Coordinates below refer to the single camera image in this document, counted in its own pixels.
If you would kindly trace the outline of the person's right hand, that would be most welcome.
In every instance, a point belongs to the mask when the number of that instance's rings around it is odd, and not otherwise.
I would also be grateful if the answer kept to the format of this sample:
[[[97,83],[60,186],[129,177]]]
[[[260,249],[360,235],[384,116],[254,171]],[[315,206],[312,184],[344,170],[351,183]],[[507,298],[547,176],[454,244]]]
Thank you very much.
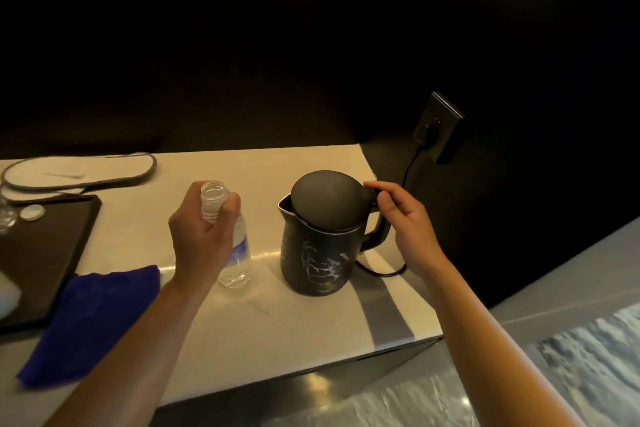
[[[440,280],[451,263],[444,255],[426,208],[400,185],[388,181],[364,181],[375,191],[396,191],[399,226],[396,245],[408,268],[427,284]]]

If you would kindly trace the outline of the person's right forearm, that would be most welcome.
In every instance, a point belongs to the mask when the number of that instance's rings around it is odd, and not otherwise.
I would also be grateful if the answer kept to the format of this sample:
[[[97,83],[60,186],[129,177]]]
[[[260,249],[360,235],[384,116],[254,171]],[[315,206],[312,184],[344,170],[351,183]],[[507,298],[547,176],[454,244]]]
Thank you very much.
[[[422,277],[481,427],[587,427],[451,262]]]

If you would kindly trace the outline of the black power plug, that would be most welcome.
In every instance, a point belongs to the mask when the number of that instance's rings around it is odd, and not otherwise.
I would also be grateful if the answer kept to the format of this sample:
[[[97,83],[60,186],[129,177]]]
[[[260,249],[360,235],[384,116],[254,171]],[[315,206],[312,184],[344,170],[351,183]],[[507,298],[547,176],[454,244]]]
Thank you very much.
[[[413,138],[417,143],[419,149],[427,150],[438,139],[438,125],[437,124],[425,124],[416,129],[413,134]]]

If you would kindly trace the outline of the blue cloth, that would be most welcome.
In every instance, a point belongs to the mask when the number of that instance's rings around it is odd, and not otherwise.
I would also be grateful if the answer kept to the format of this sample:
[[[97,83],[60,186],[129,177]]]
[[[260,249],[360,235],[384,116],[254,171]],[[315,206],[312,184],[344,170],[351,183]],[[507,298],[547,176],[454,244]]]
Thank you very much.
[[[25,390],[42,390],[83,379],[157,297],[155,265],[69,280],[52,318],[17,374]]]

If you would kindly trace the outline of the white object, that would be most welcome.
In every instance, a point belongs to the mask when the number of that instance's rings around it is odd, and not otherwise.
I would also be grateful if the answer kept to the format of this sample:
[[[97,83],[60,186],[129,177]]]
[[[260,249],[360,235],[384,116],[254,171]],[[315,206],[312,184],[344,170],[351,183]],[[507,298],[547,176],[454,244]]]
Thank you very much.
[[[19,306],[21,290],[3,271],[0,271],[0,321],[8,318]]]

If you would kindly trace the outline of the person's left forearm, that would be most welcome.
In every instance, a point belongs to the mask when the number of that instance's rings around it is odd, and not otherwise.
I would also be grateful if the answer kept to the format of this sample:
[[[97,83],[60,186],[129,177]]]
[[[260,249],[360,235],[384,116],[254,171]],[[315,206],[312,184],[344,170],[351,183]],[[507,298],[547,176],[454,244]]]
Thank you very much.
[[[148,427],[216,278],[172,278],[43,427]]]

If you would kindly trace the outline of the black electric kettle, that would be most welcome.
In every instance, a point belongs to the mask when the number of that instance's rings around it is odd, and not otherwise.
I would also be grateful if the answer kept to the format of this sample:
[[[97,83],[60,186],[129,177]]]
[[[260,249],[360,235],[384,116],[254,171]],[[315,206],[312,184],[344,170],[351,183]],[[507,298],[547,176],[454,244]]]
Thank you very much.
[[[380,214],[380,191],[338,171],[302,176],[278,203],[284,218],[280,268],[286,282],[307,296],[327,296],[347,284],[358,256],[382,244],[390,223]]]

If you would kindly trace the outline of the clear glass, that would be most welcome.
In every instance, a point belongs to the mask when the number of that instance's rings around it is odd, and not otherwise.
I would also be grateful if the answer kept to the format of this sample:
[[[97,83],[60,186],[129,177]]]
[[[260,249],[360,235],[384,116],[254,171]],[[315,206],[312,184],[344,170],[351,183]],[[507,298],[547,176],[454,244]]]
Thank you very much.
[[[0,194],[0,236],[6,235],[17,222],[16,210],[10,202]]]

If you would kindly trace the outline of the white slipper with dark trim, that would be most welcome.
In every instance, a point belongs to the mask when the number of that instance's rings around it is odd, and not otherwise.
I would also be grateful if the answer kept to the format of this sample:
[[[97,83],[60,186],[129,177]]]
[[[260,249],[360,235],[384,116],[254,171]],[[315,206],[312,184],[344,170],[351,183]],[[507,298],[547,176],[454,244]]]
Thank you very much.
[[[0,173],[0,193],[10,201],[29,201],[132,187],[149,180],[157,166],[149,153],[28,158]]]

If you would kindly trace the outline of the clear plastic water bottle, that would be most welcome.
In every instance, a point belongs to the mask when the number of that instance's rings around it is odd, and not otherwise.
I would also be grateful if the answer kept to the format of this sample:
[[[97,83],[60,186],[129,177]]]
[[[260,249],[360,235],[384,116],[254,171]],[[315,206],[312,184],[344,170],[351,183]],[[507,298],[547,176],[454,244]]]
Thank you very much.
[[[224,183],[206,181],[201,187],[201,214],[204,221],[215,225],[218,214],[230,191]],[[250,280],[250,247],[248,244],[246,220],[240,212],[235,220],[233,249],[218,281],[224,287],[237,289]]]

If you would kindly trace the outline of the person's left hand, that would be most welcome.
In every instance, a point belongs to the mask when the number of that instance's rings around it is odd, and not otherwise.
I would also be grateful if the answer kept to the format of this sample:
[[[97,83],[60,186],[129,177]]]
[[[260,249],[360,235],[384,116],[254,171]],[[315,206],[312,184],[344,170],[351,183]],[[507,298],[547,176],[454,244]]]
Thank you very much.
[[[202,218],[200,193],[203,184],[203,181],[191,184],[168,221],[175,252],[172,282],[189,295],[200,298],[211,290],[233,248],[233,242],[217,242],[214,225]]]

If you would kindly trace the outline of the black tray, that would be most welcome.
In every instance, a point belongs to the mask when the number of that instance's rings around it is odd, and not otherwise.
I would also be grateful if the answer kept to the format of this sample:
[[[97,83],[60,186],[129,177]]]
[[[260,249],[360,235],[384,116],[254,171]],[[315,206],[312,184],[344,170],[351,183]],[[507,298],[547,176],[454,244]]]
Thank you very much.
[[[0,236],[0,271],[21,292],[17,308],[0,319],[0,337],[44,328],[51,320],[62,290],[74,275],[99,215],[97,195],[54,197],[12,203],[21,211],[44,207],[34,221],[19,218]]]

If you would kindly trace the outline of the black wall outlet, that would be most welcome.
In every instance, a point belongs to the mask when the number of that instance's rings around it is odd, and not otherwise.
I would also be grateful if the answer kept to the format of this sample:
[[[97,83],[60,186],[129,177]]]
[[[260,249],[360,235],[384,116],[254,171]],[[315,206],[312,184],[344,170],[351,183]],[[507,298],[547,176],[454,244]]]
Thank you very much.
[[[444,164],[447,161],[458,139],[458,128],[464,119],[463,112],[441,92],[433,91],[429,95],[413,134],[422,125],[438,125],[437,141],[427,150],[421,150],[434,164]]]

